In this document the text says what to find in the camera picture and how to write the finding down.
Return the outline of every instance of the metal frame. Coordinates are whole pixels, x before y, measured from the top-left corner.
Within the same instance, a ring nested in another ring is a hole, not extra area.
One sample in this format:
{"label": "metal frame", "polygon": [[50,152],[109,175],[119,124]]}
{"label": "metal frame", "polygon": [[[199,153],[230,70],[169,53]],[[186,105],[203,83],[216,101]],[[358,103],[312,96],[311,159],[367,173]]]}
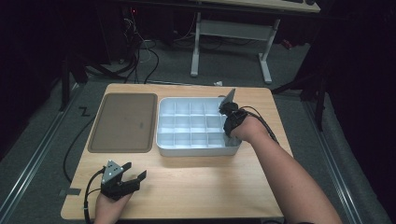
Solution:
{"label": "metal frame", "polygon": [[197,77],[199,70],[199,42],[201,35],[216,35],[234,38],[245,38],[266,41],[263,53],[259,54],[262,76],[266,84],[271,84],[271,74],[268,69],[267,57],[274,42],[280,19],[276,19],[273,26],[241,24],[226,21],[206,21],[201,19],[201,12],[197,13],[195,27],[195,45],[192,53],[191,76]]}

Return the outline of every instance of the human arm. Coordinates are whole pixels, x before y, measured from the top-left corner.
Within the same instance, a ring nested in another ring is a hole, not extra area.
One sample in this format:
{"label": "human arm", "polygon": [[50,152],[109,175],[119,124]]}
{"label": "human arm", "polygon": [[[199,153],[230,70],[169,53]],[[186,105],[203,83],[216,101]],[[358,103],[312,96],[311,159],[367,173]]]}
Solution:
{"label": "human arm", "polygon": [[263,125],[251,116],[231,132],[254,148],[276,201],[289,223],[342,223],[323,190]]}
{"label": "human arm", "polygon": [[96,199],[95,221],[94,224],[114,224],[116,223],[124,209],[125,205],[131,199],[132,194],[128,194],[114,201],[100,193]]}

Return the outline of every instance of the forearm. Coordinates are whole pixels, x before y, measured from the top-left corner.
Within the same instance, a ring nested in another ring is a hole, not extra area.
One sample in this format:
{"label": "forearm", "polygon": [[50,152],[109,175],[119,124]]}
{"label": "forearm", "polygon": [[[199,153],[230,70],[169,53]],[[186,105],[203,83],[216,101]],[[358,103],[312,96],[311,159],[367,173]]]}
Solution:
{"label": "forearm", "polygon": [[341,223],[316,181],[288,152],[267,136],[250,143],[289,223]]}

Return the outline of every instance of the desk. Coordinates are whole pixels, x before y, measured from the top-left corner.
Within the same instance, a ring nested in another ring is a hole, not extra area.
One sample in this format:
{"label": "desk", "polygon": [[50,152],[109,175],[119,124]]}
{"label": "desk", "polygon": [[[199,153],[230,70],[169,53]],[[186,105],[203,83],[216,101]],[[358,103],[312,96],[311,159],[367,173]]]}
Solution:
{"label": "desk", "polygon": [[[160,102],[164,97],[213,97],[225,95],[230,90],[230,87],[110,84],[105,94],[154,92]],[[268,89],[236,88],[234,101],[255,107],[274,131],[279,144],[291,155]],[[283,217],[253,148],[243,142],[234,156],[184,158],[161,156],[155,143],[150,152],[142,154],[90,153],[86,145],[71,184],[71,188],[83,191],[78,196],[66,197],[63,218],[84,218],[82,205],[88,181],[110,159],[119,165],[132,162],[132,169],[123,176],[125,180],[148,171],[141,189],[129,201],[121,218]],[[100,178],[97,177],[92,189],[99,186]],[[97,194],[96,191],[89,196],[92,217]]]}
{"label": "desk", "polygon": [[[306,3],[292,3],[282,0],[201,0],[199,3],[201,4],[202,2],[236,5],[241,7],[263,7],[276,10],[286,9],[299,12],[320,12],[320,8],[317,4],[309,6]],[[217,35],[265,41],[265,48],[263,48],[263,52],[259,54],[259,62],[262,67],[262,76],[264,78],[264,82],[271,84],[272,79],[266,60],[272,43],[274,42],[279,23],[280,19],[276,19],[272,26],[252,25],[227,21],[201,20],[201,13],[198,13],[195,26],[195,45],[192,54],[191,76],[198,76],[200,35]]]}

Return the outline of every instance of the gray carpet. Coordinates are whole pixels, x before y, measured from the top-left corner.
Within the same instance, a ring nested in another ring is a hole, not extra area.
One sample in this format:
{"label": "gray carpet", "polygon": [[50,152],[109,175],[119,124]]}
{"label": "gray carpet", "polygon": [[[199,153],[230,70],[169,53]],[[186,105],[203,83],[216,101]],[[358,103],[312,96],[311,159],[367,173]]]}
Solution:
{"label": "gray carpet", "polygon": [[[293,80],[309,50],[309,46],[287,50],[282,46],[274,45],[268,58],[274,82],[268,86],[263,83],[256,54],[247,54],[245,50],[248,49],[249,53],[253,52],[260,48],[260,44],[260,42],[255,42],[242,47],[232,44],[221,46],[218,43],[205,44],[203,47],[207,49],[201,51],[200,75],[190,77],[191,46],[169,47],[157,43],[153,50],[160,56],[160,63],[149,81],[209,86],[214,82],[222,81],[224,86],[274,89]],[[139,64],[137,74],[139,82],[142,82],[155,65],[156,58],[142,49],[140,61],[142,63]],[[117,70],[122,66],[114,63],[108,68]],[[129,80],[130,83],[134,83],[136,79],[131,76]],[[90,81],[85,86],[80,86],[74,91],[75,101],[64,115],[64,121],[54,135],[44,160],[39,164],[34,178],[22,194],[8,223],[84,223],[83,221],[63,220],[60,216],[64,203],[63,190],[69,186],[63,173],[63,161],[75,137],[97,112],[105,88],[111,82],[116,81],[107,77],[90,76]],[[344,223],[350,223],[320,149],[321,144],[316,129],[311,124],[310,117],[297,93],[297,91],[287,91],[275,96],[276,106],[294,157],[323,187]],[[1,161],[0,169],[3,172],[0,173],[0,202],[6,200],[24,167],[39,147],[47,129],[58,115],[60,105],[61,88],[57,85],[52,91],[51,98],[32,116],[18,142]],[[88,117],[82,116],[82,107],[86,107]],[[363,223],[390,223],[350,152],[328,98],[323,118],[323,134],[349,186],[351,196],[359,209],[361,221]],[[71,177],[77,168],[90,128],[91,125],[78,137],[67,157],[66,171]]]}

